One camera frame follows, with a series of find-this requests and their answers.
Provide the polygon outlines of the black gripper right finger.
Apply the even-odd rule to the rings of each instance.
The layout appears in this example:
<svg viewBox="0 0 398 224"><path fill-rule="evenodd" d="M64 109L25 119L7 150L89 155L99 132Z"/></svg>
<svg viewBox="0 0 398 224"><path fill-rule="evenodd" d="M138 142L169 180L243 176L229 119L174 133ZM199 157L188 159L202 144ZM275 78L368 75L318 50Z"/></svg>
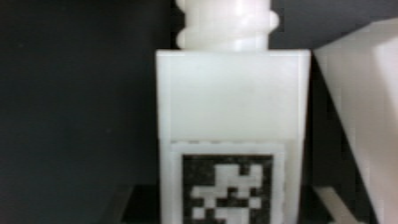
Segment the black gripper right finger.
<svg viewBox="0 0 398 224"><path fill-rule="evenodd" d="M364 224L348 210L334 188L329 186L314 186L313 190L332 217L332 222L329 224Z"/></svg>

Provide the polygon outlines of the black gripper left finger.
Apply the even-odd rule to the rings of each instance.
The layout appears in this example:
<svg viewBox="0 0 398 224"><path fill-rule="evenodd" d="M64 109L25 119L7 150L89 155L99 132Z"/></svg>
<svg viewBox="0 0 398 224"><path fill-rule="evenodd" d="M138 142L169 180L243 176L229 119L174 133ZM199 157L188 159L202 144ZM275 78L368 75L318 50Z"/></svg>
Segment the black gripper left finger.
<svg viewBox="0 0 398 224"><path fill-rule="evenodd" d="M121 224L124 211L130 203L131 192L131 185L121 185L117 187L101 215L99 224Z"/></svg>

